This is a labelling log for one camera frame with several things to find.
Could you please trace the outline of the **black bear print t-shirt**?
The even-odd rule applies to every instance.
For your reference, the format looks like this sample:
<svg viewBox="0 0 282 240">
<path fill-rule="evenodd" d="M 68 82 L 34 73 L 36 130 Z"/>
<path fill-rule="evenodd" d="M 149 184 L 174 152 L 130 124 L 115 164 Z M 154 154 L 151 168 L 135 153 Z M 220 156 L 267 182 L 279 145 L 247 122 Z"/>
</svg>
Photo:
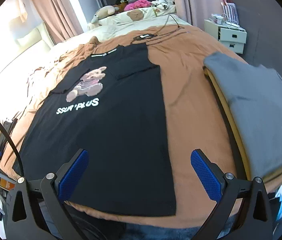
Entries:
<svg viewBox="0 0 282 240">
<path fill-rule="evenodd" d="M 13 168 L 41 179 L 79 149 L 89 165 L 71 202 L 116 215 L 176 213 L 161 70 L 145 44 L 117 46 L 69 70 L 36 112 Z"/>
</svg>

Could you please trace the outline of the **brown bed sheet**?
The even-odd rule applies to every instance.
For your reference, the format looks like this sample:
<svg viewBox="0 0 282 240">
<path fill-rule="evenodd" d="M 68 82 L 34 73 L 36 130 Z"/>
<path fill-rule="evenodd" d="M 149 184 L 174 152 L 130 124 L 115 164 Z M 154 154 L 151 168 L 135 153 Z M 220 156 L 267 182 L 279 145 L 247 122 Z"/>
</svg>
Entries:
<svg viewBox="0 0 282 240">
<path fill-rule="evenodd" d="M 97 34 L 82 34 L 58 44 L 56 60 L 41 70 L 42 78 L 35 81 L 33 100 L 12 132 L 15 145 L 21 146 L 44 98 L 70 69 L 92 53 L 104 53 L 118 45 L 130 44 L 137 35 L 140 31 L 135 30 L 106 40 Z M 149 42 L 149 58 L 161 67 L 176 215 L 120 216 L 72 202 L 75 209 L 96 218 L 164 228 L 190 228 L 203 224 L 215 203 L 209 199 L 192 169 L 192 150 L 200 148 L 224 171 L 236 171 L 225 122 L 202 69 L 204 58 L 216 51 L 235 57 L 234 52 L 215 38 L 192 26 L 182 29 L 167 26 L 163 37 Z"/>
</svg>

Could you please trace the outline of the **grey folded garment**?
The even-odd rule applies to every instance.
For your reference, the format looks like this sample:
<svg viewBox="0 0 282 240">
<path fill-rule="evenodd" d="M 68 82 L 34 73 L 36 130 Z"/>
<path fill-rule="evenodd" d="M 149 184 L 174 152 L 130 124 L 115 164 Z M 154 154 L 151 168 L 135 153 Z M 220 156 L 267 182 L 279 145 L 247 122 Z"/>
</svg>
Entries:
<svg viewBox="0 0 282 240">
<path fill-rule="evenodd" d="M 275 69 L 255 67 L 220 52 L 203 64 L 238 129 L 247 177 L 269 181 L 281 175 L 282 77 Z"/>
</svg>

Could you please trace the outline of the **white bedside drawer cabinet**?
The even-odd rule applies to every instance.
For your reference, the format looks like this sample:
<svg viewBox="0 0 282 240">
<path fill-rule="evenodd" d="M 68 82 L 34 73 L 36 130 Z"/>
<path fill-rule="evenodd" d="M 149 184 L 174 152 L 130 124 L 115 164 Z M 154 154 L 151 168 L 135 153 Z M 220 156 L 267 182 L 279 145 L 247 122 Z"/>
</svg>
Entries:
<svg viewBox="0 0 282 240">
<path fill-rule="evenodd" d="M 204 20 L 204 31 L 233 52 L 237 54 L 244 53 L 247 40 L 245 29 L 226 24 L 217 24 L 211 20 Z"/>
</svg>

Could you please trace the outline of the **beige plush toy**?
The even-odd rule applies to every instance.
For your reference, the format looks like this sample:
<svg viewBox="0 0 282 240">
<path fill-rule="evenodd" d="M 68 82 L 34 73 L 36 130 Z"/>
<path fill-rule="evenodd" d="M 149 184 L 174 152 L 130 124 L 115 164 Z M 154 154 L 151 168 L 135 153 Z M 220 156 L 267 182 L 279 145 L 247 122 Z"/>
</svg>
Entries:
<svg viewBox="0 0 282 240">
<path fill-rule="evenodd" d="M 108 16 L 114 15 L 119 10 L 119 7 L 114 7 L 112 5 L 107 5 L 100 8 L 91 21 L 88 24 L 89 29 L 94 29 L 99 26 L 99 20 L 107 18 Z"/>
</svg>

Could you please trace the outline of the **pink curtain left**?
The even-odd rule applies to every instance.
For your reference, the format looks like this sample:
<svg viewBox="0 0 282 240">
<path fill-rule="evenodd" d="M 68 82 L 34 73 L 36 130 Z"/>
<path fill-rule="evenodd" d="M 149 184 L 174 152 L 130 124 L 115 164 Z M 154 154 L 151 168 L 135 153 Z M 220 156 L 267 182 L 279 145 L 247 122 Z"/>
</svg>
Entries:
<svg viewBox="0 0 282 240">
<path fill-rule="evenodd" d="M 32 0 L 32 2 L 54 43 L 83 33 L 70 0 Z"/>
</svg>

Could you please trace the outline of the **white patterned cloth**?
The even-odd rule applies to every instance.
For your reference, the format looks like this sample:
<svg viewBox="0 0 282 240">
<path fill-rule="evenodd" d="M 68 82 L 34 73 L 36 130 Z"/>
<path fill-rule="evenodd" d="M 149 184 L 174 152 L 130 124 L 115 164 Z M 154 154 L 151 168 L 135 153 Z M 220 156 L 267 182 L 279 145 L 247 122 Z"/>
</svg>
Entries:
<svg viewBox="0 0 282 240">
<path fill-rule="evenodd" d="M 175 0 L 155 0 L 151 2 L 151 7 L 157 12 L 176 10 Z"/>
</svg>

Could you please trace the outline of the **pink fluffy plush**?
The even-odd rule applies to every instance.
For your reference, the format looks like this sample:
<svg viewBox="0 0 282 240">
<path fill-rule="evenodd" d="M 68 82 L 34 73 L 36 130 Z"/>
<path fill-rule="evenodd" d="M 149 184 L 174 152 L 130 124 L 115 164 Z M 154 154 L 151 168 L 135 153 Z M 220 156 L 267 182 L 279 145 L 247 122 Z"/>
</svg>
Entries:
<svg viewBox="0 0 282 240">
<path fill-rule="evenodd" d="M 135 2 L 129 3 L 125 6 L 124 11 L 130 11 L 139 8 L 147 8 L 151 6 L 151 2 L 148 0 L 137 0 Z"/>
</svg>

